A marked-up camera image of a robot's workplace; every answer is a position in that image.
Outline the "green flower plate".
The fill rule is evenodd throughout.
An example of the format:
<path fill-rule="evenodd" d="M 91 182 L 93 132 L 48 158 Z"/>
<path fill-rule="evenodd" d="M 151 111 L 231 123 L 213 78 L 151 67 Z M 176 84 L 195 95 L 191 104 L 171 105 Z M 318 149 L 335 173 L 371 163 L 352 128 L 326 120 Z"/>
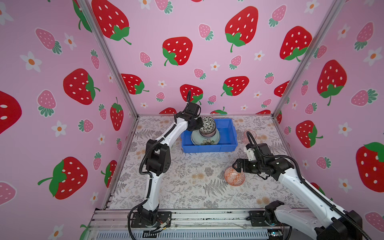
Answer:
<path fill-rule="evenodd" d="M 220 133 L 216 132 L 212 137 L 203 137 L 199 132 L 192 132 L 191 141 L 195 146 L 217 145 L 220 141 Z"/>

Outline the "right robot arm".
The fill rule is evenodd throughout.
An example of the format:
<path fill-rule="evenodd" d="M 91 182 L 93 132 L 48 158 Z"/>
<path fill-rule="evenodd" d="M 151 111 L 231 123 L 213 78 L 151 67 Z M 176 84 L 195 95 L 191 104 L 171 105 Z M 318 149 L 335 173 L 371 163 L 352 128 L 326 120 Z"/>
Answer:
<path fill-rule="evenodd" d="M 248 157 L 237 159 L 232 165 L 234 170 L 272 177 L 288 188 L 314 214 L 311 218 L 281 201 L 274 201 L 265 207 L 264 216 L 268 225 L 286 224 L 313 240 L 369 239 L 363 231 L 362 217 L 355 211 L 344 210 L 305 180 L 293 158 L 273 155 L 267 144 L 248 144 L 245 151 Z"/>

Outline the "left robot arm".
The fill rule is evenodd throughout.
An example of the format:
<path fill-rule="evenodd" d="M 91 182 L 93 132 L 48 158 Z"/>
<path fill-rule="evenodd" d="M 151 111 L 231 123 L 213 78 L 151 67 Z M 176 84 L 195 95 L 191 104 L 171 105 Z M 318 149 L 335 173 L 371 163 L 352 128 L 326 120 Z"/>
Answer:
<path fill-rule="evenodd" d="M 158 138 L 148 140 L 146 152 L 139 167 L 140 175 L 147 175 L 146 196 L 137 210 L 141 218 L 154 225 L 158 218 L 160 186 L 171 165 L 171 147 L 185 131 L 194 131 L 203 127 L 200 117 L 201 107 L 188 102 L 185 109 L 174 115 L 173 123 Z"/>

